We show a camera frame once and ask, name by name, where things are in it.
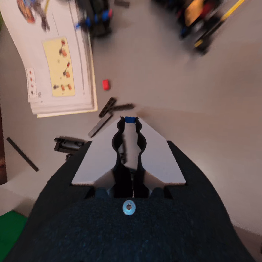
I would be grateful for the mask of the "lego instruction booklet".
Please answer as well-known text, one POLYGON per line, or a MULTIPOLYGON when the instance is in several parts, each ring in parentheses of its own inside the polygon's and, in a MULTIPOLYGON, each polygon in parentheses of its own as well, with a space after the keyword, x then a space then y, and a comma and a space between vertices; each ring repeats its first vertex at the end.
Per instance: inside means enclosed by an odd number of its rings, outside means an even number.
POLYGON ((38 118, 98 111, 89 33, 77 1, 1 1, 23 62, 28 102, 38 118))

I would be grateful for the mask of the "partly built lego truck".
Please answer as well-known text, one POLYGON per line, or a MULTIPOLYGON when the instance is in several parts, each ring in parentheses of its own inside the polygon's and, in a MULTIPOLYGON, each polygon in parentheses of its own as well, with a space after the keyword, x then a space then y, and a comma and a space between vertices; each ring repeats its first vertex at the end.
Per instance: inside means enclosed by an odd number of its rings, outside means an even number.
POLYGON ((195 33, 200 34, 194 42, 194 51, 205 55, 212 44, 213 35, 245 0, 238 0, 224 14, 220 13, 220 8, 224 3, 222 0, 158 0, 152 2, 176 16, 181 40, 195 33))

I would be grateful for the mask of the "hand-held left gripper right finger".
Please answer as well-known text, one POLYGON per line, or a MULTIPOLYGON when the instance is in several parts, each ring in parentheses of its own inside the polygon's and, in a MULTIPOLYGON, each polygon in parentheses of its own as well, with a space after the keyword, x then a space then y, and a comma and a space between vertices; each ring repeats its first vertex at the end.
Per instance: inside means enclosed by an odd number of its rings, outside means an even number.
POLYGON ((186 180, 168 141, 144 120, 136 117, 138 154, 133 189, 135 198, 148 198, 155 188, 184 186, 186 180))

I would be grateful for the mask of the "dark grey lego beam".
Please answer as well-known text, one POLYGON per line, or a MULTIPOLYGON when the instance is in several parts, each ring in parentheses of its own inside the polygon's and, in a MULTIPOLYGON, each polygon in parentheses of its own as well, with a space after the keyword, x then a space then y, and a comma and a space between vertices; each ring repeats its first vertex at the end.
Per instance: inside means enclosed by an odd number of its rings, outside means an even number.
POLYGON ((93 129, 88 133, 88 136, 90 138, 95 136, 101 130, 101 128, 112 118, 112 116, 113 116, 112 112, 106 113, 101 118, 101 120, 93 127, 93 129))

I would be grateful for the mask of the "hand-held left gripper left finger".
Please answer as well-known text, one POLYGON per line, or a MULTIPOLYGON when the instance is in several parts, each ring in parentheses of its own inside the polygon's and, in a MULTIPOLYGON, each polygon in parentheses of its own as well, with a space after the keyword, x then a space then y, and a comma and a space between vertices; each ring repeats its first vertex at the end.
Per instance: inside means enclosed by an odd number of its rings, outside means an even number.
POLYGON ((92 140, 72 185, 113 189, 115 198, 133 196, 131 174, 124 166, 127 159, 124 130, 125 118, 120 117, 92 140))

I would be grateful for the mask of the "small black lego assembly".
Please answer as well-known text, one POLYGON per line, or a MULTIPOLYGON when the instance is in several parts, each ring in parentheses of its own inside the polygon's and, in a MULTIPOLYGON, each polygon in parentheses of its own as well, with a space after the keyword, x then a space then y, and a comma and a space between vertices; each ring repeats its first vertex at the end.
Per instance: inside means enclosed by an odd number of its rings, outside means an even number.
POLYGON ((77 0, 81 17, 75 29, 81 29, 92 37, 104 37, 111 33, 110 20, 113 10, 108 0, 77 0))

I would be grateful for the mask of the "long black lego axle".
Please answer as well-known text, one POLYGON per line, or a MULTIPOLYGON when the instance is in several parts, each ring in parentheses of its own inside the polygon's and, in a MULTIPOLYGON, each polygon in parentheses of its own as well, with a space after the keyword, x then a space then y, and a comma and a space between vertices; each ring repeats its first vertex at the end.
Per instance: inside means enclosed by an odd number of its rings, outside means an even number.
POLYGON ((28 158, 28 156, 20 149, 20 147, 18 147, 18 145, 10 137, 7 137, 6 140, 35 172, 39 171, 39 168, 28 158))

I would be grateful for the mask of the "monster truck lego box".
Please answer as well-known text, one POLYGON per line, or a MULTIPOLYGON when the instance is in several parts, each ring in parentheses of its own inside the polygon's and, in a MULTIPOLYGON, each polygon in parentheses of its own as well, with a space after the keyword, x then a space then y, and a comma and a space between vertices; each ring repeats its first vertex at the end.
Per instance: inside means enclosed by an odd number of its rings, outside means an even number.
POLYGON ((0 111, 0 185, 7 182, 7 172, 5 164, 5 149, 4 149, 4 137, 2 127, 2 115, 0 111))

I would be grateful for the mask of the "black lego block assembly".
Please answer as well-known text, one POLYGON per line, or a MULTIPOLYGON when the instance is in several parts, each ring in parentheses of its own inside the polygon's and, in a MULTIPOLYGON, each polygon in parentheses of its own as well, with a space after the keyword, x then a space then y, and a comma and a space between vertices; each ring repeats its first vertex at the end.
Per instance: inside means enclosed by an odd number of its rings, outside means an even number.
POLYGON ((54 151, 74 155, 86 144, 85 141, 74 138, 56 137, 54 151))

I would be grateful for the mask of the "green board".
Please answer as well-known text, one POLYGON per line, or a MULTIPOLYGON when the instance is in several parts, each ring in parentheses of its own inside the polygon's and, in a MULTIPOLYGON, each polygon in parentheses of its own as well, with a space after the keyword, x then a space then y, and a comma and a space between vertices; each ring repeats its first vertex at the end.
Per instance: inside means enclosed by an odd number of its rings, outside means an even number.
POLYGON ((16 212, 9 211, 0 217, 0 261, 2 262, 8 255, 16 241, 18 240, 27 217, 16 212))

